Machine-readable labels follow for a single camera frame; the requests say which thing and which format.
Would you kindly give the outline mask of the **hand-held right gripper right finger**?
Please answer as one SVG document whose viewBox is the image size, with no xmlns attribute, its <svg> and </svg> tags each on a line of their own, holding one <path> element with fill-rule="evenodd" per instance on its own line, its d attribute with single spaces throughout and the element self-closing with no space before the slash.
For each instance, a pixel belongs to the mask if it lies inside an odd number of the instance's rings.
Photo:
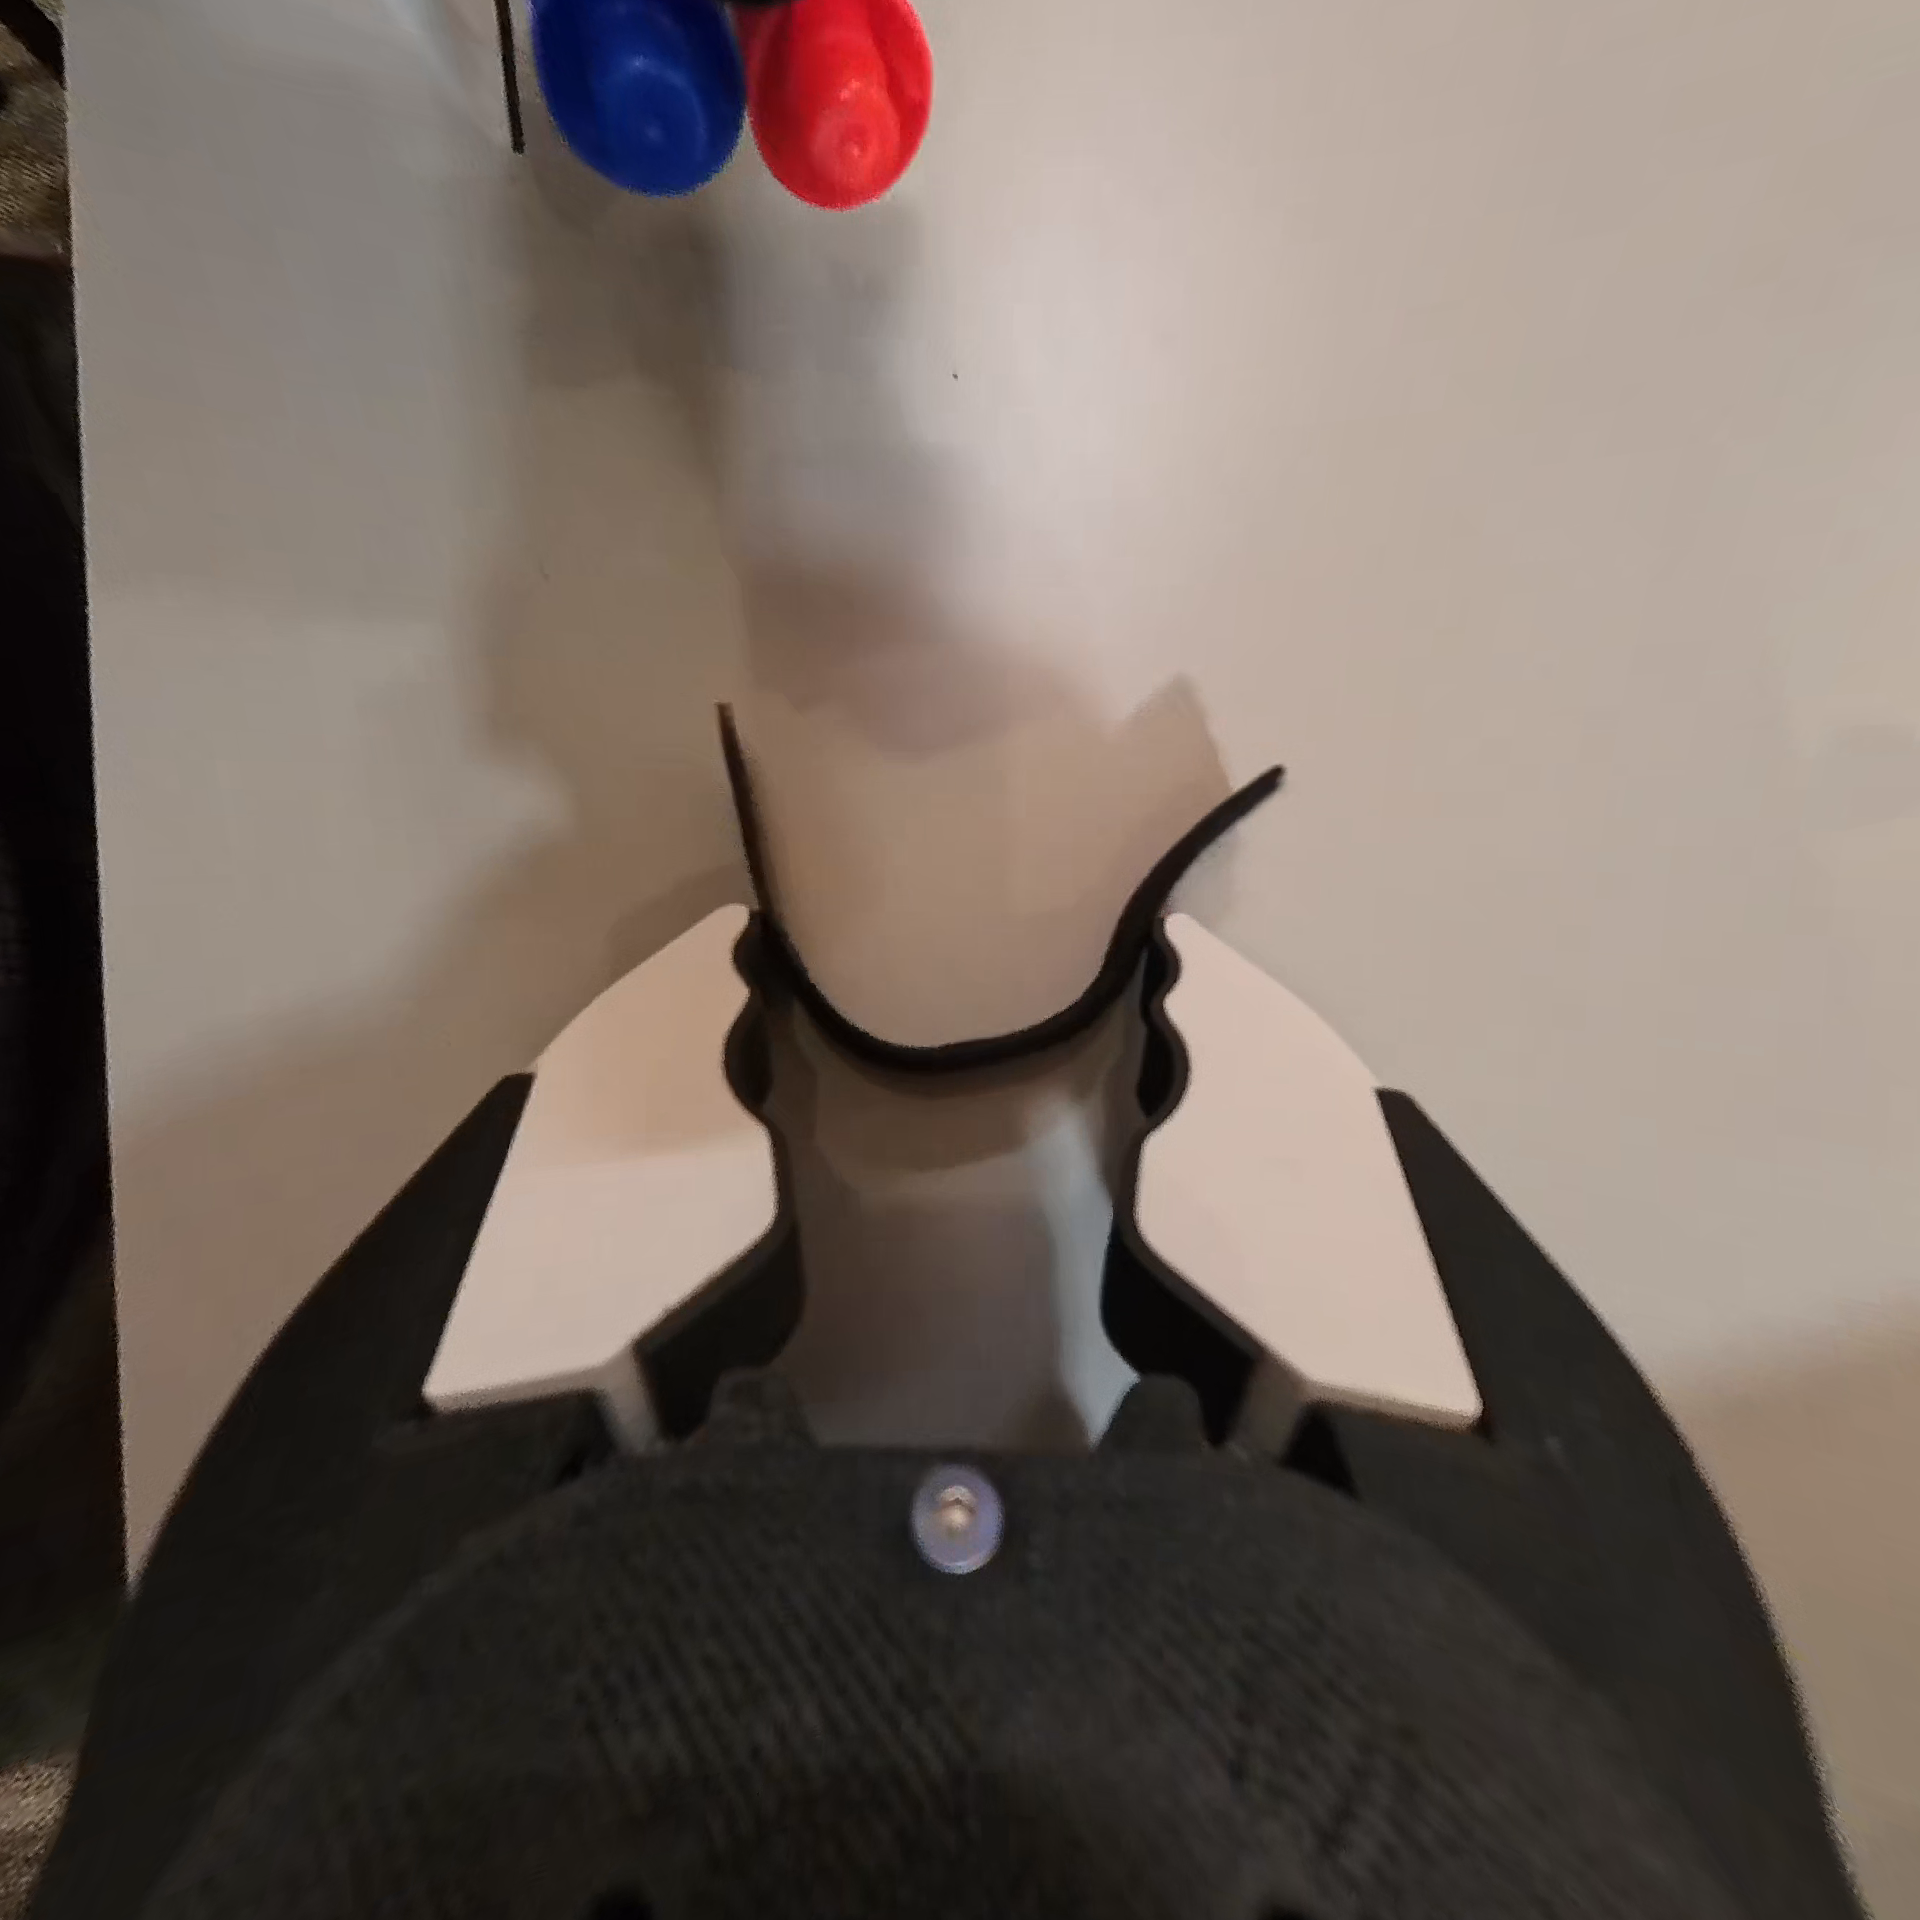
<svg viewBox="0 0 1920 1920">
<path fill-rule="evenodd" d="M 1181 1382 L 1214 1446 L 1281 1455 L 1309 1414 L 1467 1434 L 1485 1399 L 1357 1051 L 1193 916 L 1139 973 L 1102 1332 Z"/>
</svg>

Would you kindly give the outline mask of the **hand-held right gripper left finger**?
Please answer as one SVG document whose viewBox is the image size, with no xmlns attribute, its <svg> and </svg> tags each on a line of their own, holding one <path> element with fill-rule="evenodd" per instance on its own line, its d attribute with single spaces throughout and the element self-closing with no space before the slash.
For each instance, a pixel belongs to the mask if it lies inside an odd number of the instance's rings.
<svg viewBox="0 0 1920 1920">
<path fill-rule="evenodd" d="M 619 1446 L 698 1423 L 665 1341 L 775 1228 L 775 1139 L 735 1092 L 735 964 L 720 903 L 593 997 L 534 1058 L 423 1405 L 437 1416 L 590 1396 Z"/>
</svg>

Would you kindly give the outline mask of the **red dry erase marker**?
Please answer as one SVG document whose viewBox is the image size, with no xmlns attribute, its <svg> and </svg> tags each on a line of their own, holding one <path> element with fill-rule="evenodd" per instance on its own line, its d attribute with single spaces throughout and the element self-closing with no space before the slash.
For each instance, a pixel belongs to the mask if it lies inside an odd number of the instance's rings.
<svg viewBox="0 0 1920 1920">
<path fill-rule="evenodd" d="M 933 56 L 912 3 L 732 3 L 747 128 L 805 205 L 883 201 L 930 126 Z"/>
</svg>

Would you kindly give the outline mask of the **blue dry erase marker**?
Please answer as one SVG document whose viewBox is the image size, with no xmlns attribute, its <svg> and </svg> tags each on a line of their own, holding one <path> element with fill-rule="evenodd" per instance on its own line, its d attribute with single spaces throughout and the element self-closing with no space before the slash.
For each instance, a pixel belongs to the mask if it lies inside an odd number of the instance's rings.
<svg viewBox="0 0 1920 1920">
<path fill-rule="evenodd" d="M 529 3 L 538 95 L 570 152 L 634 198 L 684 198 L 735 152 L 747 83 L 725 3 Z"/>
</svg>

